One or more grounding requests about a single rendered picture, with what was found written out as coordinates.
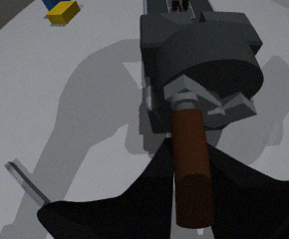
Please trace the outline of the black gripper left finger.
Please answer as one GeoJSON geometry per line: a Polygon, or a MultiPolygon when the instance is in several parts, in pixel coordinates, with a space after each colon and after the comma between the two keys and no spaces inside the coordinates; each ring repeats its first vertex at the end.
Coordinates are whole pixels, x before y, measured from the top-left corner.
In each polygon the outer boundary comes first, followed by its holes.
{"type": "Polygon", "coordinates": [[[50,202],[37,218],[53,239],[169,239],[172,140],[165,138],[124,194],[93,202],[50,202]]]}

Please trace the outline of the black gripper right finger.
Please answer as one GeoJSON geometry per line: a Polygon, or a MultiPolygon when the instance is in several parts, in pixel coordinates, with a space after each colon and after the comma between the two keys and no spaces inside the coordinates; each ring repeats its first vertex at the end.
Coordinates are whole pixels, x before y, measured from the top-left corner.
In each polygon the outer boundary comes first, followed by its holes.
{"type": "Polygon", "coordinates": [[[289,224],[289,180],[277,180],[207,144],[213,238],[277,239],[289,224]]]}

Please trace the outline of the yellow cube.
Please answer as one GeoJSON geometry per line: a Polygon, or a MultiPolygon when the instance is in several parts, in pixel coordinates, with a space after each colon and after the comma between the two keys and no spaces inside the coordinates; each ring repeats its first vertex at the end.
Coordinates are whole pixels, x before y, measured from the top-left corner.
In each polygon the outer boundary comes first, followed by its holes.
{"type": "Polygon", "coordinates": [[[46,17],[52,24],[68,24],[80,11],[80,5],[76,0],[60,1],[52,11],[46,13],[46,17]]]}

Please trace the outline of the blue block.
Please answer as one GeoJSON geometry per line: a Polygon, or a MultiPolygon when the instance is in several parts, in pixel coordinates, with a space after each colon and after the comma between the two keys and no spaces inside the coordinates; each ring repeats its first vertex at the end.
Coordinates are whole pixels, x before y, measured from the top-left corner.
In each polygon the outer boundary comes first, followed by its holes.
{"type": "Polygon", "coordinates": [[[54,7],[56,7],[58,3],[60,3],[60,1],[69,1],[69,0],[42,0],[42,1],[44,1],[45,7],[48,8],[48,11],[50,12],[54,7]]]}

